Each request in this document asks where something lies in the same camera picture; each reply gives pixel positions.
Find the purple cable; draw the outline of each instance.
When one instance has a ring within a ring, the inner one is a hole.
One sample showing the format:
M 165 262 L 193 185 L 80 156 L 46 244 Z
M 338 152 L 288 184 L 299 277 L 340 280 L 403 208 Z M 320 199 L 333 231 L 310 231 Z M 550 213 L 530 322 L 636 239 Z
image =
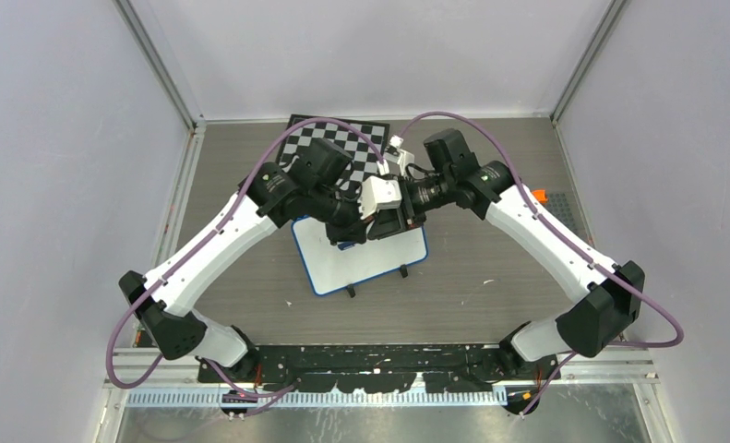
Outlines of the purple cable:
M 212 367 L 212 370 L 215 371 L 216 374 L 218 374 L 218 377 L 221 378 L 221 380 L 225 381 L 227 385 L 229 385 L 235 392 L 239 392 L 240 394 L 243 394 L 246 399 L 255 400 L 255 399 L 268 399 L 270 397 L 274 397 L 276 395 L 283 395 L 289 393 L 293 389 L 293 385 L 289 385 L 281 390 L 276 390 L 275 392 L 269 392 L 265 394 L 258 394 L 255 392 L 250 392 L 247 390 L 244 390 L 240 388 L 239 386 L 235 385 L 233 381 L 231 381 L 230 378 L 226 376 L 225 373 L 223 373 L 223 370 L 220 366 L 218 366 L 217 363 L 213 362 L 212 360 L 205 359 L 207 363 L 209 363 L 209 366 Z
M 525 205 L 531 210 L 534 216 L 541 221 L 541 223 L 548 229 L 552 234 L 557 237 L 558 240 L 563 242 L 565 245 L 571 248 L 578 256 L 580 256 L 582 259 L 584 259 L 587 263 L 592 264 L 596 270 L 604 274 L 604 276 L 608 279 L 611 279 L 615 283 L 617 283 L 620 287 L 628 291 L 629 293 L 633 294 L 635 297 L 639 298 L 642 302 L 645 303 L 645 305 L 651 307 L 655 311 L 658 312 L 658 314 L 661 314 L 663 318 L 668 321 L 672 327 L 675 328 L 676 337 L 670 341 L 658 341 L 658 342 L 651 342 L 651 341 L 617 341 L 613 342 L 611 344 L 614 344 L 616 346 L 637 346 L 637 347 L 646 347 L 646 348 L 669 348 L 672 346 L 677 346 L 680 344 L 683 339 L 685 338 L 685 331 L 682 329 L 682 326 L 680 326 L 679 322 L 669 314 L 668 311 L 666 311 L 662 306 L 658 305 L 654 300 L 652 300 L 647 295 L 643 294 L 640 290 L 634 288 L 630 284 L 628 284 L 626 281 L 618 278 L 615 274 L 604 268 L 603 266 L 597 264 L 594 262 L 592 257 L 590 257 L 585 251 L 580 249 L 578 246 L 574 244 L 568 237 L 566 237 L 563 233 L 561 233 L 555 225 L 553 225 L 549 220 L 546 219 L 546 217 L 538 212 L 538 208 L 533 205 L 533 202 L 531 201 L 530 197 L 528 197 L 528 192 L 525 190 L 524 186 L 522 185 L 522 180 L 520 179 L 520 175 L 517 173 L 517 168 L 514 166 L 514 163 L 511 162 L 511 158 L 506 153 L 506 150 L 503 149 L 503 147 L 500 145 L 500 143 L 495 139 L 495 137 L 490 134 L 486 129 L 484 129 L 481 125 L 474 122 L 473 120 L 463 117 L 462 115 L 457 115 L 453 113 L 447 113 L 443 111 L 431 111 L 429 113 L 419 114 L 413 118 L 410 122 L 408 122 L 408 125 L 406 125 L 401 131 L 400 134 L 398 134 L 398 137 L 404 138 L 405 133 L 408 132 L 408 128 L 411 127 L 414 123 L 418 122 L 419 120 L 422 120 L 423 118 L 429 117 L 429 116 L 444 116 L 444 117 L 450 117 L 457 120 L 460 120 L 461 122 L 468 124 L 472 126 L 474 129 L 479 131 L 487 140 L 489 140 L 490 143 L 492 143 L 493 146 L 495 146 L 495 149 L 500 153 L 500 156 L 503 157 L 503 161 L 506 164 L 506 166 L 509 168 L 509 171 L 511 172 L 511 175 L 514 177 L 514 183 L 517 185 L 517 190 L 520 191 L 520 195 L 522 196 L 522 199 L 525 201 Z
M 192 247 L 187 254 L 180 257 L 179 260 L 177 260 L 176 263 L 174 263 L 168 270 L 166 270 L 166 273 L 162 275 L 162 279 L 156 281 L 155 283 L 150 286 L 145 293 L 143 293 L 127 310 L 126 313 L 123 314 L 123 316 L 120 318 L 120 320 L 117 321 L 117 324 L 114 326 L 114 330 L 112 331 L 112 335 L 109 336 L 109 341 L 106 345 L 106 358 L 105 358 L 105 366 L 106 366 L 106 374 L 107 377 L 109 377 L 109 380 L 112 382 L 113 385 L 120 389 L 132 389 L 139 385 L 141 385 L 149 376 L 152 374 L 152 372 L 155 370 L 155 368 L 158 366 L 158 363 L 161 362 L 161 359 L 163 358 L 162 355 L 159 355 L 156 357 L 155 361 L 150 364 L 150 367 L 147 369 L 147 371 L 140 377 L 139 379 L 126 383 L 122 381 L 121 379 L 117 378 L 117 375 L 114 373 L 114 345 L 117 342 L 117 337 L 120 335 L 120 332 L 123 330 L 123 327 L 126 325 L 126 322 L 128 321 L 131 316 L 134 315 L 134 313 L 137 311 L 137 309 L 145 302 L 145 300 L 148 299 L 162 284 L 166 283 L 172 275 L 174 275 L 175 272 L 177 272 L 178 269 L 180 269 L 185 263 L 191 259 L 198 251 L 200 251 L 207 243 L 209 243 L 210 240 L 212 240 L 215 235 L 217 235 L 221 229 L 223 229 L 223 226 L 226 225 L 229 221 L 233 219 L 234 213 L 237 211 L 237 209 L 242 204 L 243 198 L 245 198 L 245 195 L 247 193 L 248 188 L 253 183 L 254 178 L 256 177 L 256 174 L 258 174 L 258 168 L 261 167 L 262 164 L 267 162 L 267 159 L 272 154 L 274 150 L 280 146 L 280 144 L 289 137 L 294 131 L 297 129 L 300 129 L 302 127 L 313 125 L 315 123 L 331 123 L 333 125 L 337 125 L 342 127 L 343 129 L 346 129 L 350 132 L 353 132 L 356 136 L 361 138 L 366 144 L 367 147 L 370 148 L 370 150 L 373 151 L 373 153 L 376 155 L 376 158 L 378 162 L 383 163 L 384 157 L 381 155 L 381 151 L 378 149 L 375 143 L 373 143 L 373 140 L 368 138 L 362 131 L 359 129 L 342 122 L 340 120 L 336 120 L 334 118 L 327 118 L 327 117 L 312 117 L 308 118 L 306 120 L 303 120 L 302 122 L 297 123 L 296 125 L 293 125 L 283 131 L 280 137 L 276 138 L 275 141 L 272 142 L 271 145 L 269 145 L 269 148 L 267 148 L 266 151 L 264 151 L 264 154 L 261 156 L 261 158 L 258 159 L 256 164 L 253 167 L 253 170 L 251 170 L 250 174 L 247 176 L 245 182 L 243 183 L 242 187 L 240 188 L 239 192 L 237 193 L 237 198 L 234 200 L 234 204 L 229 209 L 228 212 L 226 212 L 225 216 L 221 219 L 221 221 L 215 226 L 215 229 L 208 233 L 200 242 L 198 242 L 194 247 Z M 228 379 L 228 377 L 223 374 L 223 380 L 225 380 L 227 383 L 232 385 L 233 383 L 231 380 Z
M 536 392 L 536 395 L 533 396 L 533 399 L 531 400 L 531 402 L 528 403 L 527 406 L 525 406 L 525 409 L 523 409 L 522 412 L 520 412 L 520 417 L 522 417 L 522 418 L 525 417 L 525 414 L 528 413 L 533 408 L 533 406 L 536 404 L 538 399 L 541 397 L 541 394 L 543 394 L 544 391 L 546 390 L 546 388 L 549 386 L 549 383 L 552 380 L 554 380 L 555 377 L 557 377 L 557 373 L 560 372 L 560 368 L 563 367 L 563 365 L 568 363 L 572 358 L 574 358 L 576 356 L 577 356 L 577 353 L 570 353 L 568 355 L 568 357 L 564 358 L 562 362 L 560 362 L 559 364 L 557 364 L 557 366 L 555 366 L 555 370 L 553 370 L 549 374 L 549 377 L 546 378 L 546 383 L 544 383 L 544 385 L 540 389 L 538 389 L 538 392 Z

